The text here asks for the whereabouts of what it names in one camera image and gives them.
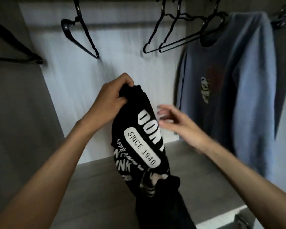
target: sleeve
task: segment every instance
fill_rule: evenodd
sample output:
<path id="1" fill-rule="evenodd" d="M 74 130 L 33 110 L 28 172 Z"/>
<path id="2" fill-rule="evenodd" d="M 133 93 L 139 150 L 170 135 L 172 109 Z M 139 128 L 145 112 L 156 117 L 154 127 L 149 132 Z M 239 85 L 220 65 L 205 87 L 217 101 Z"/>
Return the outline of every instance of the sleeve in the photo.
<path id="1" fill-rule="evenodd" d="M 237 157 L 271 179 L 275 148 L 276 60 L 273 32 L 266 14 L 232 74 L 237 88 L 232 140 Z"/>
<path id="2" fill-rule="evenodd" d="M 181 99 L 182 99 L 182 89 L 183 89 L 183 81 L 184 81 L 184 74 L 185 74 L 185 65 L 186 65 L 186 58 L 187 58 L 187 49 L 184 51 L 182 56 L 182 61 L 179 69 L 179 79 L 177 84 L 177 94 L 176 94 L 176 108 L 181 110 Z"/>

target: clothing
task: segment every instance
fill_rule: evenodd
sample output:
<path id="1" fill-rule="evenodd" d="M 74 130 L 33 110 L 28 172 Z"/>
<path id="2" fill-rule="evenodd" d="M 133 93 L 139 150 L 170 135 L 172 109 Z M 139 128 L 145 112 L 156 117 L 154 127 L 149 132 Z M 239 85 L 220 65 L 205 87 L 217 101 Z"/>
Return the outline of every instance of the clothing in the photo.
<path id="1" fill-rule="evenodd" d="M 276 62 L 266 13 L 232 13 L 221 35 L 185 51 L 177 107 L 264 177 L 275 142 Z"/>
<path id="2" fill-rule="evenodd" d="M 180 178 L 170 174 L 162 135 L 147 95 L 140 86 L 121 88 L 128 102 L 112 124 L 114 161 L 136 197 L 136 213 L 141 229 L 196 229 L 178 192 Z M 162 175 L 156 186 L 154 174 Z"/>

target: hand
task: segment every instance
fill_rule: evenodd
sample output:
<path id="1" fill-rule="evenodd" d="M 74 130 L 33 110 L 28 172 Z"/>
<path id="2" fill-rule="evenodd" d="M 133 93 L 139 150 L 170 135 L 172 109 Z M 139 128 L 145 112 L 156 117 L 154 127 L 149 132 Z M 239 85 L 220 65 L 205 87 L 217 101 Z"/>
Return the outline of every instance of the hand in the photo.
<path id="1" fill-rule="evenodd" d="M 134 82 L 127 73 L 102 86 L 90 110 L 82 118 L 82 122 L 91 132 L 102 128 L 113 120 L 122 106 L 127 103 L 125 97 L 119 97 L 119 91 L 124 84 L 133 87 Z"/>
<path id="2" fill-rule="evenodd" d="M 159 105 L 160 127 L 178 133 L 190 146 L 205 152 L 213 140 L 202 131 L 186 114 L 173 105 Z"/>

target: blue sweatshirt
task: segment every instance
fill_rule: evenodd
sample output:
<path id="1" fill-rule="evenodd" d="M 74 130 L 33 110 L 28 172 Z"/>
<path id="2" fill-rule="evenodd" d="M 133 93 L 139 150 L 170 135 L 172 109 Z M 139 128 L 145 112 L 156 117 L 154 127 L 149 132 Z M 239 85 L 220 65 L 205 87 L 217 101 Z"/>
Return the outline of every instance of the blue sweatshirt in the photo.
<path id="1" fill-rule="evenodd" d="M 202 42 L 213 45 L 203 47 Z M 222 32 L 196 40 L 181 65 L 177 107 L 264 177 L 275 142 L 276 60 L 266 13 L 232 13 Z"/>

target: white oval label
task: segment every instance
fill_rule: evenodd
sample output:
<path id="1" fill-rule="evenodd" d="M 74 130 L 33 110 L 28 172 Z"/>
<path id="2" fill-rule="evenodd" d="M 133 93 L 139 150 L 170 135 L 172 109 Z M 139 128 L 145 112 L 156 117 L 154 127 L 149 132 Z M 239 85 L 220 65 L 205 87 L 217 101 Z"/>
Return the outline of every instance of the white oval label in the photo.
<path id="1" fill-rule="evenodd" d="M 134 127 L 130 127 L 124 131 L 124 136 L 128 144 L 136 151 L 143 161 L 150 168 L 154 169 L 161 164 L 160 158 L 143 140 L 141 135 Z"/>

